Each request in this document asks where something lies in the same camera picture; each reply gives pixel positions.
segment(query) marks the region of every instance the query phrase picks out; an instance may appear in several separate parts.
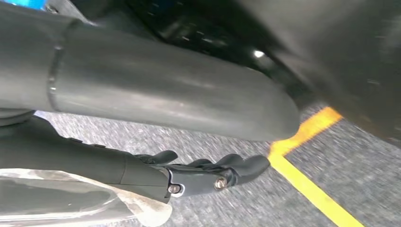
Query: gray metal tube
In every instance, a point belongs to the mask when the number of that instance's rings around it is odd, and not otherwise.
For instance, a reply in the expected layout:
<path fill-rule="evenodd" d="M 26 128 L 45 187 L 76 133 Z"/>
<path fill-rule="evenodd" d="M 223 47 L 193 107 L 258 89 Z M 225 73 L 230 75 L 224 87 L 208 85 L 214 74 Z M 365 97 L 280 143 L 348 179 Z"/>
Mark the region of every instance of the gray metal tube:
<path fill-rule="evenodd" d="M 0 7 L 2 108 L 247 140 L 284 139 L 298 129 L 293 101 L 257 71 L 67 17 Z"/>

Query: white plastic part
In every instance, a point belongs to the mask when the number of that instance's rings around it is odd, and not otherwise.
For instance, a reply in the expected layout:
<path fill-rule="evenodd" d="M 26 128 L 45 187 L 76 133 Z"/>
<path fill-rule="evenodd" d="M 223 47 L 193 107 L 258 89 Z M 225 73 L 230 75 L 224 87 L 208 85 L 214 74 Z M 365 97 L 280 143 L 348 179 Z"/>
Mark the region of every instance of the white plastic part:
<path fill-rule="evenodd" d="M 62 171 L 0 169 L 0 227 L 164 224 L 170 205 Z"/>

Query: bolt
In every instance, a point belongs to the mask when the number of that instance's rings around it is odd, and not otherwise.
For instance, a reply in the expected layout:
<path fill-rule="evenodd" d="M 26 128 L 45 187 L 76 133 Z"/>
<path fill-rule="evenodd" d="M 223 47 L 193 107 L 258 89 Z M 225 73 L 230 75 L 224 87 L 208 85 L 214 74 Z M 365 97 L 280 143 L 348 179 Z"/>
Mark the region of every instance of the bolt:
<path fill-rule="evenodd" d="M 173 193 L 173 194 L 177 194 L 181 191 L 181 186 L 177 185 L 177 184 L 172 184 L 168 187 L 168 192 L 169 193 Z"/>
<path fill-rule="evenodd" d="M 224 177 L 217 178 L 216 182 L 214 183 L 214 187 L 216 190 L 223 190 L 227 187 L 227 179 Z"/>
<path fill-rule="evenodd" d="M 47 12 L 50 12 L 50 13 L 53 13 L 53 14 L 58 14 L 58 13 L 59 13 L 59 11 L 58 11 L 54 6 L 52 6 L 52 5 L 50 5 L 50 4 L 46 4 L 46 5 L 44 6 L 44 9 L 45 9 Z"/>

